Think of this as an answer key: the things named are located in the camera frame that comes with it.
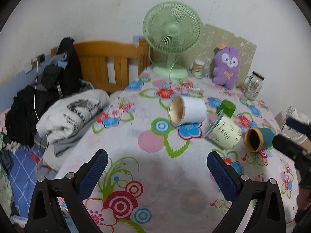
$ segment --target purple plush toy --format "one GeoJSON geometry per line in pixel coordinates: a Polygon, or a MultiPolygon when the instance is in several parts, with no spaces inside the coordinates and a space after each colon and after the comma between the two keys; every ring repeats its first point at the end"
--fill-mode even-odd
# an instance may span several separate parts
{"type": "Polygon", "coordinates": [[[216,53],[215,68],[213,71],[213,82],[228,89],[233,89],[238,80],[238,69],[240,61],[238,59],[238,50],[235,47],[224,47],[216,53]]]}

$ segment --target blue checkered bedsheet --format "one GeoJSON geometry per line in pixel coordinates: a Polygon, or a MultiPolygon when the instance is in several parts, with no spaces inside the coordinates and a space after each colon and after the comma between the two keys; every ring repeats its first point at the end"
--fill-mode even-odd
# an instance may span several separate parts
{"type": "Polygon", "coordinates": [[[43,157],[39,145],[31,149],[21,145],[16,154],[12,156],[13,167],[9,172],[9,181],[13,191],[15,206],[20,216],[28,217],[29,205],[32,193],[37,182],[35,167],[38,159],[43,157]]]}

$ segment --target green cap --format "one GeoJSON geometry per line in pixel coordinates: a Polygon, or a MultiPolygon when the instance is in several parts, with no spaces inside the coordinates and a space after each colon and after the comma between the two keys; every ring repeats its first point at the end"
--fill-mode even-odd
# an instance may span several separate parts
{"type": "Polygon", "coordinates": [[[217,113],[219,113],[220,110],[224,110],[224,113],[228,116],[228,117],[232,117],[234,111],[235,111],[235,105],[228,101],[228,100],[223,100],[220,104],[220,106],[217,108],[217,113]]]}

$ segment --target wooden bed headboard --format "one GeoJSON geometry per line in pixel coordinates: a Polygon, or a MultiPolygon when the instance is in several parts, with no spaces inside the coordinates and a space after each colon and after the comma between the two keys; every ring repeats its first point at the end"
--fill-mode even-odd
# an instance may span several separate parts
{"type": "MultiPolygon", "coordinates": [[[[139,45],[86,41],[74,46],[80,59],[83,79],[108,93],[124,90],[129,85],[128,59],[138,59],[138,75],[150,65],[149,45],[144,38],[139,39],[139,45]],[[114,59],[115,84],[109,82],[107,57],[114,59]]],[[[56,53],[57,48],[51,49],[52,56],[56,53]]]]}

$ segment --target white fan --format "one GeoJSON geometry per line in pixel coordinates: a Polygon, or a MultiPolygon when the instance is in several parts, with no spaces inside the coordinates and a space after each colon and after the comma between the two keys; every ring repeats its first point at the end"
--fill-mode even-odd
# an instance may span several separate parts
{"type": "MultiPolygon", "coordinates": [[[[309,124],[308,116],[304,113],[297,113],[297,110],[293,106],[290,106],[286,109],[286,117],[293,117],[292,115],[294,112],[296,113],[295,119],[297,119],[301,123],[309,124]]],[[[282,129],[282,135],[299,145],[307,139],[306,135],[292,129],[287,125],[284,125],[284,128],[282,129]]]]}

